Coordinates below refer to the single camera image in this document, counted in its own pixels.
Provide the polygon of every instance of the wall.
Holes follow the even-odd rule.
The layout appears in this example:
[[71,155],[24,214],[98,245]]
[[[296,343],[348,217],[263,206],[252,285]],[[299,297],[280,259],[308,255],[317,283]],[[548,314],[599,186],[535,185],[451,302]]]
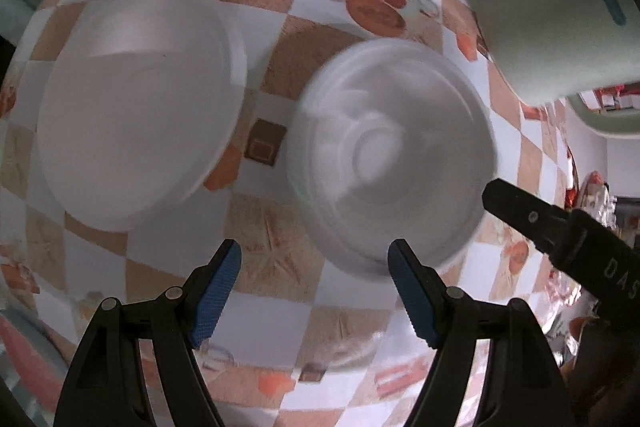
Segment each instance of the wall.
[[566,140],[574,154],[580,183],[592,171],[598,171],[607,180],[607,139],[583,124],[570,106],[566,110]]
[[607,171],[613,195],[640,198],[640,139],[607,139]]

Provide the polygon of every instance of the white container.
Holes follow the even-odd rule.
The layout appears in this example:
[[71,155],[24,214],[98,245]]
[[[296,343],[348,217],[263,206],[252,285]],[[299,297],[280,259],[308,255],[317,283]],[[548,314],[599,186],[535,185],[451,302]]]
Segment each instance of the white container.
[[476,13],[498,68],[529,105],[640,76],[633,0],[479,0]]
[[338,268],[388,277],[406,239],[444,268],[474,237],[495,171],[484,105],[464,74],[415,42],[377,39],[332,58],[305,89],[287,138],[303,221]]
[[187,198],[225,150],[246,84],[239,29],[217,0],[110,0],[72,32],[37,140],[65,210],[129,230]]

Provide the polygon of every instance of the white plastic lid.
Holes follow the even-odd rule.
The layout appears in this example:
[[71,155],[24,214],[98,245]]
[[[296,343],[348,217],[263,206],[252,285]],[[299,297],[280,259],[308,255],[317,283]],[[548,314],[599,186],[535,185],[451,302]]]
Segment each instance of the white plastic lid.
[[397,238],[444,267],[474,236],[495,171],[484,105],[464,74],[401,39],[356,44],[316,73],[289,132],[306,227],[336,266],[388,277]]
[[73,31],[44,93],[51,191],[92,227],[131,229],[202,183],[245,84],[242,37],[219,1],[108,1]]

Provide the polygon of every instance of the checkered tablecloth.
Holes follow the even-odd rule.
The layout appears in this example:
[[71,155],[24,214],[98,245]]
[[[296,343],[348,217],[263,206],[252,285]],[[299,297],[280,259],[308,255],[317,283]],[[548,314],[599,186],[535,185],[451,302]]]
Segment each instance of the checkered tablecloth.
[[[494,129],[498,176],[558,204],[566,188],[564,103],[520,104],[487,58],[469,8],[474,0],[431,0],[435,17],[410,12],[413,0],[221,0],[242,29],[249,63],[228,148],[180,206],[128,233],[102,232],[53,197],[35,133],[56,57],[107,1],[44,0],[2,87],[0,259],[11,292],[69,359],[103,297],[155,298],[233,237],[244,254],[241,274],[208,351],[198,354],[227,425],[402,425],[433,352],[415,337],[392,283],[340,272],[306,235],[285,173],[296,101],[314,71],[354,42],[390,33],[423,42],[478,90]],[[359,6],[373,6],[377,16]],[[476,299],[521,296],[542,317],[549,270],[532,244],[487,216],[442,275]],[[151,347],[142,352],[158,425],[170,425]],[[481,343],[461,422],[478,402],[485,366]]]

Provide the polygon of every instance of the blue gripper pad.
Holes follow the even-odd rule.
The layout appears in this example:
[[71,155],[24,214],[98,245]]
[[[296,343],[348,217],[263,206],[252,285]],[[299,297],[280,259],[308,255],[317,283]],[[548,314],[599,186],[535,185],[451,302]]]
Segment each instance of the blue gripper pad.
[[440,346],[441,335],[435,326],[435,311],[427,294],[422,288],[418,274],[396,246],[391,243],[387,253],[389,273],[394,280],[402,304],[414,326],[415,334],[434,349]]
[[203,341],[213,335],[231,288],[238,277],[241,262],[240,245],[234,242],[196,306],[196,316],[189,334],[194,349],[198,349]]

